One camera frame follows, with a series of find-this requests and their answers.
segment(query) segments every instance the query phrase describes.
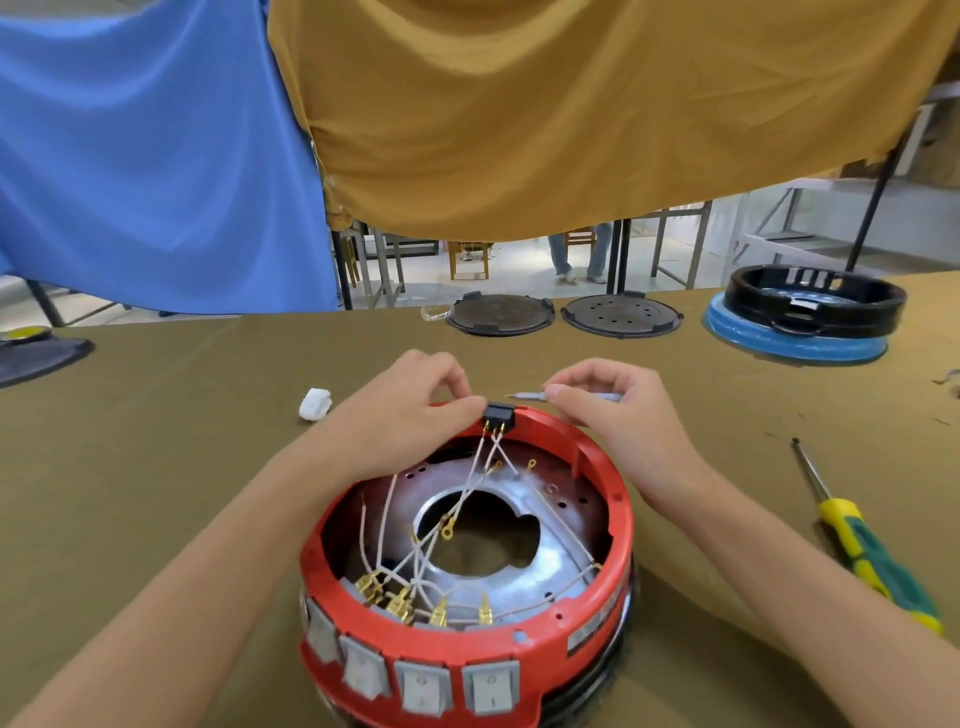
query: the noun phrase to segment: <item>forearm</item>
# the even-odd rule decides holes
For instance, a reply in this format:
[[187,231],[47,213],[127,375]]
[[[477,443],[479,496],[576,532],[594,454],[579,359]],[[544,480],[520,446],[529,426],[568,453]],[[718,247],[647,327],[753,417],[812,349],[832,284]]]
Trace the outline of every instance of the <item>forearm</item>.
[[953,726],[960,653],[719,475],[678,525],[858,728]]
[[269,464],[11,728],[198,725],[324,510],[297,479]]

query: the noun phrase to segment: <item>blue cloth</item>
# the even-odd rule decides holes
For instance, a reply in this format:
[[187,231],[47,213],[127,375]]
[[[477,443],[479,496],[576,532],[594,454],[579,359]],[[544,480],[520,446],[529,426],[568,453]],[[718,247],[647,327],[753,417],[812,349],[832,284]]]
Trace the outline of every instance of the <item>blue cloth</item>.
[[329,240],[261,0],[0,17],[0,273],[181,313],[329,310]]

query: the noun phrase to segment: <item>black metal pole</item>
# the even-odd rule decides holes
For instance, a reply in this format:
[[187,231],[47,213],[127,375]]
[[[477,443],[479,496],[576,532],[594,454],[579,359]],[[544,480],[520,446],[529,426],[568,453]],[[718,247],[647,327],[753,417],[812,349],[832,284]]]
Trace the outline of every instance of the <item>black metal pole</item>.
[[330,231],[333,238],[333,256],[337,259],[337,275],[340,277],[340,294],[344,297],[344,310],[353,310],[353,299],[350,297],[350,281],[347,278],[347,261],[344,259],[344,241],[340,233]]
[[632,218],[626,218],[623,221],[623,230],[620,242],[620,274],[617,276],[616,292],[623,293],[627,287],[627,256],[630,254],[630,229],[634,226]]
[[616,286],[616,258],[620,252],[620,228],[623,220],[613,221],[613,235],[610,237],[610,264],[607,268],[607,295],[613,294]]
[[43,310],[43,315],[47,317],[47,321],[50,322],[50,326],[54,328],[65,327],[66,322],[63,320],[63,317],[60,316],[60,312],[57,311],[57,307],[54,306],[54,302],[52,302],[50,297],[47,296],[47,292],[43,290],[43,286],[35,280],[24,280],[27,281],[27,288],[30,289],[30,293],[36,299],[36,302],[40,304],[40,308]]
[[867,211],[863,213],[863,220],[860,222],[860,230],[856,233],[856,239],[853,241],[853,247],[850,249],[850,256],[847,258],[846,271],[852,273],[856,267],[856,261],[860,258],[860,252],[863,250],[863,244],[867,241],[867,233],[870,231],[870,225],[874,222],[876,208],[880,204],[880,196],[886,188],[890,178],[894,176],[894,170],[897,169],[897,162],[900,161],[900,154],[906,144],[908,132],[904,132],[897,142],[897,146],[887,153],[887,159],[883,161],[880,168],[880,174],[876,178],[874,193],[870,196],[870,202],[867,203]]

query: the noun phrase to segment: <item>blue base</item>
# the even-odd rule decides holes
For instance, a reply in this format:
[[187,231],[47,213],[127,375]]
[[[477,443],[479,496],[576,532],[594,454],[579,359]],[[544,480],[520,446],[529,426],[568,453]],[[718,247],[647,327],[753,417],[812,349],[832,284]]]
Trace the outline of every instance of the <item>blue base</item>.
[[826,336],[791,336],[741,319],[723,303],[718,293],[704,313],[704,326],[738,347],[785,359],[834,364],[873,361],[887,351],[887,337],[875,339],[832,339]]

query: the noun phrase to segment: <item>wooden chair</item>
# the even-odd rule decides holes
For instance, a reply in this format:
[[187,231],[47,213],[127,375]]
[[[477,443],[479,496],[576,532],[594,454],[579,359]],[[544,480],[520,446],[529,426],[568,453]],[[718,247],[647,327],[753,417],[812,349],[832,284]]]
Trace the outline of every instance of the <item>wooden chair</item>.
[[590,245],[590,254],[593,255],[593,248],[597,244],[597,233],[593,228],[578,228],[575,231],[564,233],[564,245],[569,248],[571,245]]
[[[446,251],[450,255],[450,280],[457,279],[457,254],[463,251],[472,251],[476,252],[478,249],[483,254],[483,278],[488,279],[490,277],[490,248],[493,247],[493,243],[463,243],[456,240],[447,240],[446,241]],[[465,280],[476,280],[476,274],[472,274],[471,278]]]

